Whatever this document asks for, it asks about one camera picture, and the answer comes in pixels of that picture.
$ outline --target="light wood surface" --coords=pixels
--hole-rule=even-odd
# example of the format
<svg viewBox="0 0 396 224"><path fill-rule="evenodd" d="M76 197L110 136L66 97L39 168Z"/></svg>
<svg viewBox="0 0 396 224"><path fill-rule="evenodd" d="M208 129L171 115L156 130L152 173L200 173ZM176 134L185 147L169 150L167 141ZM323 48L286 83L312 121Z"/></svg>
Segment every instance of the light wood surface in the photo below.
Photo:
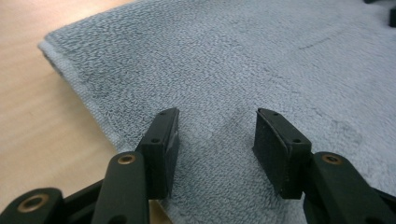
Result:
<svg viewBox="0 0 396 224"><path fill-rule="evenodd" d="M31 189L55 187L65 197L104 177L116 150L37 44L127 2L0 0L0 211ZM151 223L169 222L150 205Z"/></svg>

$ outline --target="gray towel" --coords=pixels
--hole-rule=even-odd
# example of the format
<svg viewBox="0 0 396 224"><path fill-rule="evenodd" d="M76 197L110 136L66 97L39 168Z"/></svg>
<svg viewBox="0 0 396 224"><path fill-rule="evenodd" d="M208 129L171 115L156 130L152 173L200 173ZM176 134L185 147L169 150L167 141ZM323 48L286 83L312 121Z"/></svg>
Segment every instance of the gray towel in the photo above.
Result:
<svg viewBox="0 0 396 224"><path fill-rule="evenodd" d="M313 151L396 195L396 30L389 1L151 0L48 34L39 47L119 152L180 110L175 223L305 223L252 152L258 107Z"/></svg>

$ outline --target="brass screw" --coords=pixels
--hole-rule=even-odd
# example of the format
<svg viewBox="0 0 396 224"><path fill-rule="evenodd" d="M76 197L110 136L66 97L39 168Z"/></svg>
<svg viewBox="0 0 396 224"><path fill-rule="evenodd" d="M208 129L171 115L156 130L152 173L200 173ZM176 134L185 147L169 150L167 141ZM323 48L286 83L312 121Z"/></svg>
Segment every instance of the brass screw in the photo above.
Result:
<svg viewBox="0 0 396 224"><path fill-rule="evenodd" d="M126 165L126 164L134 162L135 160L136 160L136 157L134 155L127 154L127 155L123 155L123 156L119 157L118 162L121 165Z"/></svg>
<svg viewBox="0 0 396 224"><path fill-rule="evenodd" d="M341 158L334 156L332 154L324 154L322 156L322 159L324 161L326 161L327 163L333 164L333 165L340 165L341 163L343 163L343 161L341 160Z"/></svg>
<svg viewBox="0 0 396 224"><path fill-rule="evenodd" d="M21 213L33 212L46 204L49 198L49 195L44 193L33 195L20 203L18 211Z"/></svg>

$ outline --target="towel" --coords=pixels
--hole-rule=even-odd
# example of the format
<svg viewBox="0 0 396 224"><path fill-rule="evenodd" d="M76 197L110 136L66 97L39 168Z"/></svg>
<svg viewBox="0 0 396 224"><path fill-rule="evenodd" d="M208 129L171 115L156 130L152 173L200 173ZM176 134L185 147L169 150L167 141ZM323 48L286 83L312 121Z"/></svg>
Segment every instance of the towel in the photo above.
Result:
<svg viewBox="0 0 396 224"><path fill-rule="evenodd" d="M118 152L180 110L175 223L305 223L253 151L259 107L396 195L394 1L143 0L39 44Z"/></svg>

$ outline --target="wooden table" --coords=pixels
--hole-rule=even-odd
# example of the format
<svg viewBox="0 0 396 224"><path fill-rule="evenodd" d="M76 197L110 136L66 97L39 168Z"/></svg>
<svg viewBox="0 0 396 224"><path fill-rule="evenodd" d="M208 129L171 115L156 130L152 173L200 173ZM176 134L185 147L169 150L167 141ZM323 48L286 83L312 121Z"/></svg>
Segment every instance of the wooden table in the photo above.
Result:
<svg viewBox="0 0 396 224"><path fill-rule="evenodd" d="M104 177L116 150L37 44L50 31L127 2L1 1L0 211L31 189L55 187L65 197ZM156 202L150 209L151 223L170 222Z"/></svg>

